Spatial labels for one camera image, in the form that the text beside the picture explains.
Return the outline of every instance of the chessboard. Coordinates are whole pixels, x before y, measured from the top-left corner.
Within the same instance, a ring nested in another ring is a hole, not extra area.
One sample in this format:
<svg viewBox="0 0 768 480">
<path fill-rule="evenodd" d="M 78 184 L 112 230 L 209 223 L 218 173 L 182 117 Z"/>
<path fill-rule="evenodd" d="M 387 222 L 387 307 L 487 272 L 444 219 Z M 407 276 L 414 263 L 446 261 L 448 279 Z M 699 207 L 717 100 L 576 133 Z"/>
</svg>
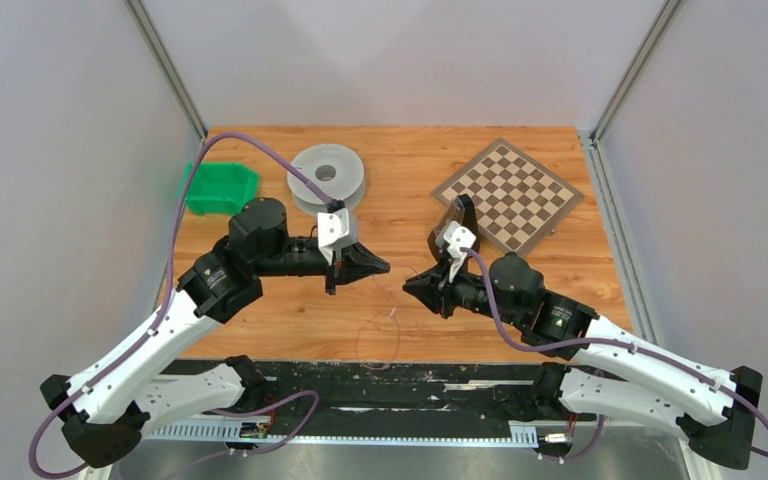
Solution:
<svg viewBox="0 0 768 480">
<path fill-rule="evenodd" d="M 449 205 L 472 197 L 479 234 L 503 252 L 525 256 L 584 197 L 504 139 L 493 143 L 432 192 Z"/>
</svg>

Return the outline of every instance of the white wall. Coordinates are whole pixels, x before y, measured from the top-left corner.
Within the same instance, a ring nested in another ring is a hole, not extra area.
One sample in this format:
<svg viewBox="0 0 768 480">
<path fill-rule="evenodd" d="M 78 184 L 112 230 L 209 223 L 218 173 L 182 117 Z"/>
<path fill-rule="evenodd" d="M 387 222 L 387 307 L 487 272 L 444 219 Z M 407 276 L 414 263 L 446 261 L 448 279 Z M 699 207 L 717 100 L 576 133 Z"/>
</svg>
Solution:
<svg viewBox="0 0 768 480">
<path fill-rule="evenodd" d="M 662 0 L 145 0 L 209 125 L 595 126 Z"/>
<path fill-rule="evenodd" d="M 685 2 L 604 146 L 663 343 L 760 370 L 768 414 L 768 2 Z"/>
<path fill-rule="evenodd" d="M 169 92 L 122 2 L 0 0 L 0 479 L 36 478 L 40 382 L 100 357 L 157 293 L 197 146 Z M 59 436 L 49 469 L 79 463 Z"/>
</svg>

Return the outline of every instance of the spool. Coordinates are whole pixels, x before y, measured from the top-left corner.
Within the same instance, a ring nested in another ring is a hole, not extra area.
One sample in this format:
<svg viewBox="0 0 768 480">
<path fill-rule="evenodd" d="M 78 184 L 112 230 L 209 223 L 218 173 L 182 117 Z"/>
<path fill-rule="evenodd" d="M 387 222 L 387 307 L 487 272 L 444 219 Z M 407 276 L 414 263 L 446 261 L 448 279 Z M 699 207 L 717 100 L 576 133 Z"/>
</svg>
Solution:
<svg viewBox="0 0 768 480">
<path fill-rule="evenodd" d="M 292 164 L 332 198 L 346 202 L 346 208 L 358 206 L 366 190 L 363 162 L 352 149 L 336 143 L 323 143 L 306 148 Z M 287 174 L 287 183 L 296 205 L 308 215 L 325 212 L 321 200 L 296 177 Z"/>
</svg>

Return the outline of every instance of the robotic arm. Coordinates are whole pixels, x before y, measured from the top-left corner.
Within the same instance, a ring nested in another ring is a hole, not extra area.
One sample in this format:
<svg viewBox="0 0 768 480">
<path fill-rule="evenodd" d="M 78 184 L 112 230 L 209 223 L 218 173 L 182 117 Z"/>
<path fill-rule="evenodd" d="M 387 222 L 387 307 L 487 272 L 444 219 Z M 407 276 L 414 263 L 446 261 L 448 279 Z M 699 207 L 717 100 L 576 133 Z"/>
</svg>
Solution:
<svg viewBox="0 0 768 480">
<path fill-rule="evenodd" d="M 72 450 L 92 467 L 116 462 L 143 435 L 212 409 L 254 409 L 265 379 L 245 356 L 229 358 L 200 375 L 162 385 L 149 382 L 196 340 L 227 323 L 263 295 L 261 277 L 324 276 L 325 290 L 390 266 L 358 241 L 357 219 L 342 202 L 317 217 L 319 236 L 290 237 L 284 205 L 255 198 L 229 222 L 229 233 L 199 257 L 178 280 L 157 328 L 157 311 L 97 363 L 71 377 L 50 376 L 40 387 L 49 408 L 77 391 L 64 409 L 62 432 Z M 146 332 L 149 339 L 104 381 L 87 381 L 119 359 Z"/>
<path fill-rule="evenodd" d="M 476 241 L 476 227 L 471 200 L 458 197 L 429 237 L 438 263 L 408 279 L 403 287 L 443 318 L 456 307 L 493 316 L 486 279 L 467 272 L 466 267 L 464 249 Z M 513 253 L 493 262 L 488 273 L 500 320 L 519 330 L 523 343 L 535 347 L 519 345 L 518 349 L 574 360 L 616 376 L 603 378 L 569 365 L 544 363 L 530 397 L 523 399 L 526 411 L 558 419 L 596 413 L 631 420 L 687 440 L 694 452 L 710 461 L 735 469 L 748 467 L 755 418 L 720 387 L 757 406 L 762 383 L 758 372 L 702 365 L 638 338 L 587 305 L 547 290 L 543 275 Z M 540 348 L 557 342 L 566 345 Z M 699 375 L 712 386 L 701 382 Z M 567 444 L 557 454 L 568 453 L 570 447 Z"/>
</svg>

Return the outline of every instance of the wooden tabletop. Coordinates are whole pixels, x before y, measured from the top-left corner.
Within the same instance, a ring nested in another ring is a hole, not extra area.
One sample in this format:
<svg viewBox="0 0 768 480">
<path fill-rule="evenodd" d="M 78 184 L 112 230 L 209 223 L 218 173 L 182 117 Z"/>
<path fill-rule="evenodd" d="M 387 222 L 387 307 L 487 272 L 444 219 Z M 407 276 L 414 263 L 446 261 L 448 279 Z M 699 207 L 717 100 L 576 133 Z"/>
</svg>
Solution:
<svg viewBox="0 0 768 480">
<path fill-rule="evenodd" d="M 231 127 L 253 135 L 288 160 L 319 143 L 357 152 L 366 167 L 365 197 L 355 210 L 361 242 L 389 261 L 391 272 L 324 292 L 324 279 L 264 278 L 264 296 L 202 339 L 184 356 L 255 359 L 447 362 L 541 362 L 505 345 L 489 318 L 458 309 L 442 319 L 403 293 L 403 280 L 433 265 L 426 245 L 443 213 L 431 190 L 498 137 L 510 141 L 584 193 L 584 200 L 528 255 L 546 287 L 594 307 L 630 329 L 578 135 L 572 128 L 508 127 Z M 241 162 L 261 175 L 259 196 L 287 207 L 291 235 L 307 235 L 315 218 L 293 203 L 286 172 L 254 147 L 223 140 L 208 162 Z M 187 212 L 175 250 L 176 278 L 228 233 L 228 217 Z M 489 244 L 482 255 L 499 256 Z M 510 334 L 518 339 L 513 328 Z"/>
</svg>

